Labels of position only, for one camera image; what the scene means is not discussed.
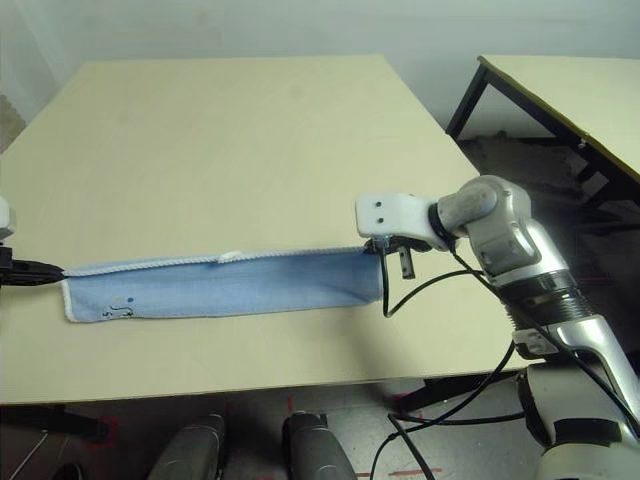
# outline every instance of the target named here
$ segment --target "table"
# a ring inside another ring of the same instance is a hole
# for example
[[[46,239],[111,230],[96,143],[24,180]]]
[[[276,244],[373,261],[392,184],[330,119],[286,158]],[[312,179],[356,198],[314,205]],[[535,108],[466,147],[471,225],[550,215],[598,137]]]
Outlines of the table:
[[[5,153],[2,194],[14,257],[70,268],[359,245],[358,194],[442,195],[476,174],[381,56],[99,62]],[[458,268],[439,252],[414,260],[422,280]],[[397,299],[416,282],[389,262]],[[3,287],[0,309],[5,404],[485,372],[511,332],[466,277],[389,320],[378,302],[72,324],[57,285]]]
[[[609,183],[588,204],[640,202],[640,60],[484,55],[446,132],[458,138],[487,85],[495,87]]]

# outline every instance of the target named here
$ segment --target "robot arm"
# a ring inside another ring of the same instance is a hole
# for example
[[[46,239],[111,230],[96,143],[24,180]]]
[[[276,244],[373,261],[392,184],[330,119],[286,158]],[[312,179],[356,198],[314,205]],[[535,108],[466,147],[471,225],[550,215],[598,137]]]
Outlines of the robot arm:
[[[632,463],[640,462],[636,432],[611,399],[522,318],[524,312],[570,351],[596,360],[600,377],[640,418],[633,369],[606,320],[592,312],[545,229],[531,218],[525,190],[499,177],[481,176],[437,200],[363,195],[356,216],[360,235],[378,245],[409,239],[446,251],[468,237],[487,280],[513,306],[507,310],[518,353],[546,360],[530,366],[518,381],[527,426],[547,449],[538,478],[627,478]]]

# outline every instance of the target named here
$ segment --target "cable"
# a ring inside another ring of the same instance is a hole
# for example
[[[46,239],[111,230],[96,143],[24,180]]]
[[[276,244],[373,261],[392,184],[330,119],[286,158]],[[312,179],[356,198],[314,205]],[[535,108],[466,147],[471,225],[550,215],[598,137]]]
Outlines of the cable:
[[[513,355],[515,348],[516,348],[515,344],[511,342],[509,344],[509,348],[507,349],[507,352],[504,354],[504,356],[502,357],[502,360],[500,360],[500,363],[496,366],[493,372],[491,372],[489,375],[484,377],[484,380],[482,380],[480,385],[478,385],[476,389],[473,392],[471,392],[471,394],[467,398],[465,398],[462,402],[460,402],[458,405],[456,405],[452,409],[446,411],[439,417],[436,417],[435,419],[431,420],[430,422],[424,423],[422,425],[418,425],[417,427],[409,428],[407,432],[417,432],[418,430],[423,430],[433,425],[438,425],[441,421],[446,420],[447,418],[455,415],[464,407],[466,407],[471,402],[473,402],[478,397],[478,395],[480,395],[491,383],[493,383],[494,379],[498,376],[498,374],[502,371],[502,369],[505,367],[507,362],[511,359],[511,356]]]
[[[510,309],[515,315],[524,319],[529,326],[535,329],[536,332],[540,334],[545,340],[547,340],[551,345],[556,347],[556,349],[565,355],[568,359],[570,359],[573,363],[575,363],[580,369],[586,373],[591,380],[593,380],[596,385],[598,385],[602,391],[616,404],[616,406],[622,411],[624,416],[627,418],[631,429],[637,436],[640,436],[640,423],[635,418],[631,409],[627,406],[627,404],[618,397],[618,395],[611,390],[609,385],[607,385],[604,380],[598,375],[593,369],[581,358],[576,356],[569,348],[565,345],[557,341],[549,332],[547,332],[542,325],[540,325],[536,320],[534,320],[529,314],[527,314],[523,309],[514,305],[512,302],[504,299],[498,291],[484,278],[476,273],[476,271],[471,268],[471,266],[455,252],[455,248],[451,249],[451,254],[458,261],[460,265],[462,265],[471,275],[473,275],[482,285],[484,285],[487,290],[489,290],[493,295],[495,295],[498,300],[500,300],[508,309]]]
[[[384,442],[382,442],[380,444],[380,446],[378,447],[378,451],[376,451],[376,454],[373,457],[373,463],[371,464],[371,472],[369,472],[369,480],[373,480],[373,476],[376,473],[376,465],[378,464],[378,458],[380,458],[380,454],[382,453],[382,450],[384,450],[384,447],[386,447],[387,445],[389,445],[389,443],[391,443],[393,440],[396,439],[396,437],[392,435],[389,435],[387,438],[384,439]]]
[[[488,374],[482,380],[480,385],[478,385],[476,387],[476,389],[467,398],[465,398],[458,405],[456,405],[455,407],[451,408],[450,410],[448,410],[447,412],[443,413],[442,415],[440,415],[439,417],[435,418],[434,420],[429,420],[427,423],[424,423],[422,425],[418,425],[416,427],[411,427],[411,428],[407,429],[406,433],[416,432],[418,430],[423,430],[425,428],[429,428],[429,427],[434,426],[434,425],[439,425],[441,422],[443,422],[447,418],[451,417],[452,415],[456,414],[457,412],[462,410],[464,407],[469,405],[473,400],[476,399],[476,397],[478,395],[480,395],[495,380],[495,378],[500,374],[500,372],[502,371],[504,366],[507,364],[509,359],[511,359],[511,356],[513,355],[514,351],[515,351],[515,344],[513,342],[511,342],[509,344],[509,348],[507,349],[506,353],[502,357],[502,360],[500,360],[500,363],[496,366],[496,368],[493,370],[493,372]],[[376,464],[378,463],[378,458],[380,457],[380,454],[382,453],[382,450],[384,450],[384,448],[390,442],[392,442],[393,440],[395,440],[399,436],[400,436],[400,433],[392,433],[391,435],[389,435],[380,444],[380,447],[378,447],[378,451],[376,452],[375,456],[373,457],[373,463],[371,465],[371,473],[370,473],[370,476],[369,476],[369,480],[373,480],[373,474],[375,473]]]
[[[393,307],[391,310],[389,310],[389,272],[387,270],[387,253],[386,251],[383,249],[380,252],[380,270],[382,271],[382,291],[383,291],[383,297],[382,297],[382,313],[384,314],[384,316],[386,318],[391,318],[393,315],[395,315],[397,313],[398,310],[400,310],[402,307],[404,307],[404,305],[411,300],[413,297],[415,297],[418,293],[420,293],[422,290],[424,290],[427,287],[430,287],[431,285],[433,285],[434,283],[438,283],[442,280],[446,280],[447,278],[452,278],[452,277],[458,277],[460,275],[470,275],[471,272],[469,272],[468,270],[455,270],[453,272],[448,272],[445,273],[443,275],[438,275],[437,277],[433,277],[429,280],[427,280],[426,282],[418,285],[416,288],[414,288],[413,290],[411,290],[408,294],[406,294],[402,300],[400,300],[395,307]],[[476,273],[478,273],[479,275],[482,275],[483,272],[481,272],[480,270],[476,270]]]
[[[411,415],[394,414],[396,420],[413,423],[431,423],[433,420],[429,418],[412,417]],[[487,425],[490,423],[512,422],[524,418],[524,412],[510,413],[509,415],[501,415],[499,417],[483,417],[483,418],[466,418],[463,420],[441,420],[438,427],[446,426],[465,426],[465,425]]]
[[[409,450],[411,450],[411,454],[413,455],[413,458],[416,459],[416,462],[418,462],[418,465],[420,465],[420,469],[422,470],[422,473],[424,473],[425,478],[427,478],[427,480],[436,480],[436,477],[433,476],[433,472],[429,468],[429,465],[427,465],[427,462],[425,461],[416,445],[413,443],[413,440],[411,440],[407,432],[404,430],[404,428],[402,428],[402,425],[398,423],[398,421],[393,417],[393,414],[391,413],[387,416],[387,418],[389,418],[389,421],[393,424],[394,427],[396,427],[396,430],[398,430],[398,433],[404,440],[404,443],[406,443],[407,447],[409,447]]]
[[[33,454],[36,453],[36,451],[40,448],[40,445],[44,443],[44,441],[47,439],[48,436],[49,436],[49,432],[45,431],[40,441],[36,443],[36,445],[31,449],[31,451],[27,453],[27,456],[24,457],[20,465],[18,465],[18,467],[13,471],[13,473],[9,477],[9,480],[14,480],[18,476],[18,474],[22,471],[22,469],[27,464],[27,462],[31,460],[31,457],[33,456]]]

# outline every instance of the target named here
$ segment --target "red tape mark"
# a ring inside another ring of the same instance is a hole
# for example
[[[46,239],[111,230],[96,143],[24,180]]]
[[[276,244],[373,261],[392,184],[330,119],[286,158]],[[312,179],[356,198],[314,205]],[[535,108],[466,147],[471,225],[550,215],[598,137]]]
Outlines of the red tape mark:
[[[111,448],[115,445],[118,439],[118,425],[120,425],[119,417],[103,417],[99,419],[102,423],[106,423],[109,428],[107,438],[102,443],[86,443],[86,447],[89,450],[98,450],[100,448]]]
[[[432,468],[433,473],[442,473],[441,468]],[[391,472],[390,477],[410,477],[412,475],[422,475],[422,470],[401,470],[399,472]]]

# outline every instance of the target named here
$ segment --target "blue towel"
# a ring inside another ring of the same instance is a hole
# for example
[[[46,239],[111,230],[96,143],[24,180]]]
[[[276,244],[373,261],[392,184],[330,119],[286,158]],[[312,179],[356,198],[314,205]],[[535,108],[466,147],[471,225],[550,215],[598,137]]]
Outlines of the blue towel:
[[[65,275],[72,322],[346,307],[381,297],[378,258],[362,247],[104,263]]]

